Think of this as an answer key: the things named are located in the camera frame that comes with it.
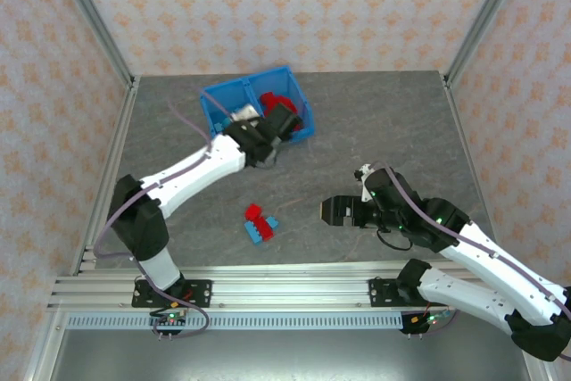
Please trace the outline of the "wide aluminium base rail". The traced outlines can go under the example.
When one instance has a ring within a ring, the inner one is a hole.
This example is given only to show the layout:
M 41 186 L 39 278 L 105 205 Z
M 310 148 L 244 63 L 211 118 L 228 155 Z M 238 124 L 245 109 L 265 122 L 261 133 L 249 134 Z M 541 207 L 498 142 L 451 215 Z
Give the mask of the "wide aluminium base rail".
M 371 311 L 368 281 L 395 278 L 405 261 L 213 266 L 183 270 L 189 279 L 212 281 L 210 312 Z M 132 269 L 89 269 L 58 277 L 51 311 L 131 311 Z

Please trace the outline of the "aluminium frame post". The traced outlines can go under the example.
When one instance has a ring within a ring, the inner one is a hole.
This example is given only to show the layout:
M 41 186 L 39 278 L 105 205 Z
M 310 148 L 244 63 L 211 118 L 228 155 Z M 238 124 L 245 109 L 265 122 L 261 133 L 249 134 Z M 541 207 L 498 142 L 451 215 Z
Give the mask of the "aluminium frame post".
M 445 74 L 443 74 L 443 82 L 446 87 L 452 88 L 452 86 L 460 79 L 461 73 L 476 51 L 503 1 L 504 0 L 484 0 L 482 7 L 476 15 L 475 20 L 459 48 L 459 51 L 451 62 L 450 68 Z
M 114 71 L 128 87 L 134 87 L 138 83 L 137 76 L 130 71 L 127 62 L 112 37 L 112 33 L 109 31 L 102 15 L 99 13 L 95 1 L 74 1 L 93 31 L 95 39 L 107 55 Z

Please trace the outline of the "aluminium lower frame rail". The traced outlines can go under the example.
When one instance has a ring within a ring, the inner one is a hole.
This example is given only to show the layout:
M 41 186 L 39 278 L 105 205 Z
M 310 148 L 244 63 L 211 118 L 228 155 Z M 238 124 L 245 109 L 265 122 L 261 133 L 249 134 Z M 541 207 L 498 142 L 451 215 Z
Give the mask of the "aluminium lower frame rail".
M 40 325 L 23 381 L 50 381 L 62 346 L 69 315 L 65 311 L 47 312 Z
M 530 381 L 560 381 L 557 368 L 552 362 L 538 360 L 528 355 L 524 358 Z

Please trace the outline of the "small circuit board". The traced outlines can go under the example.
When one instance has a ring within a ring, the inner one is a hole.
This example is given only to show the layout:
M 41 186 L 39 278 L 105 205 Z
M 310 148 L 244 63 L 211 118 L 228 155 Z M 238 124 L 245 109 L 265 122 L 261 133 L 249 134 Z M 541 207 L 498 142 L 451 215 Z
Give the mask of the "small circuit board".
M 157 327 L 183 327 L 186 324 L 185 310 L 153 311 L 150 317 Z
M 450 317 L 451 311 L 444 310 L 432 313 L 429 311 L 414 313 L 411 316 L 410 322 L 415 325 L 433 325 L 436 324 L 440 319 L 447 319 Z

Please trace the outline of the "aluminium table side rail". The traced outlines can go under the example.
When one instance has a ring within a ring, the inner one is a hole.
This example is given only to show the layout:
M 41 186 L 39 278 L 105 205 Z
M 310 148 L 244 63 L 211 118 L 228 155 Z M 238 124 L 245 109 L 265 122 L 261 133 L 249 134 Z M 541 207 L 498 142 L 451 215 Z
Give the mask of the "aluminium table side rail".
M 478 176 L 476 174 L 476 167 L 475 167 L 475 164 L 474 164 L 472 156 L 471 156 L 471 152 L 470 152 L 469 147 L 468 147 L 467 135 L 466 135 L 465 130 L 464 130 L 462 123 L 461 123 L 461 119 L 459 116 L 459 109 L 458 109 L 458 106 L 457 106 L 456 101 L 454 99 L 454 95 L 453 95 L 452 90 L 451 90 L 451 84 L 449 83 L 447 77 L 444 74 L 441 73 L 440 78 L 441 78 L 441 81 L 443 84 L 443 90 L 444 90 L 445 96 L 447 98 L 448 105 L 449 105 L 450 110 L 451 110 L 451 115 L 454 119 L 456 130 L 459 134 L 459 139 L 460 139 L 464 154 L 467 158 L 468 167 L 470 169 L 472 181 L 474 183 L 474 187 L 476 190 L 478 203 L 481 206 L 480 212 L 482 214 L 478 215 L 478 216 L 474 216 L 473 219 L 476 221 L 476 223 L 479 225 L 479 227 L 485 232 L 485 234 L 488 235 L 490 237 L 490 239 L 496 244 L 497 240 L 496 240 L 496 236 L 495 236 L 494 226 L 491 222 L 490 212 L 488 211 L 488 207 L 486 206 L 486 203 L 484 200 L 484 195 L 482 193 L 482 188 L 480 186 Z
M 107 220 L 112 192 L 120 166 L 120 158 L 128 133 L 128 125 L 136 101 L 140 80 L 141 76 L 135 76 L 126 87 L 119 116 L 115 121 L 112 138 L 104 158 L 102 175 L 91 206 L 91 212 L 80 236 L 79 247 L 70 268 L 69 274 L 71 276 L 77 276 L 80 272 L 84 253 L 93 246 Z

